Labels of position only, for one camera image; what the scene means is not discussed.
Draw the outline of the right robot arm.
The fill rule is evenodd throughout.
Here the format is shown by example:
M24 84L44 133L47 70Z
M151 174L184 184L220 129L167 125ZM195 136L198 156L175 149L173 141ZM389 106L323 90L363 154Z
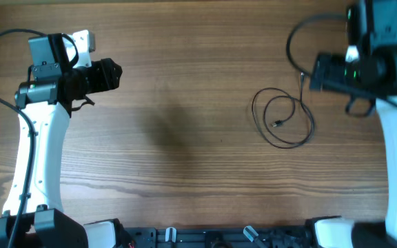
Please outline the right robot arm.
M367 99L364 117L377 112L385 139L389 201L381 224L356 223L352 247L397 247L397 1L357 1L347 8L346 55L320 53L310 87Z

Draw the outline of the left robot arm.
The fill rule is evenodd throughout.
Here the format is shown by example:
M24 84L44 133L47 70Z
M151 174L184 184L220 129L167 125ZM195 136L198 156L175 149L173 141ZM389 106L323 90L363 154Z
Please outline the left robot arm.
M63 140L74 101L116 89L122 69L112 59L93 61L92 32L31 31L32 65L11 108L20 124L14 178L0 216L0 247L133 247L117 220L80 224L65 215L60 178Z

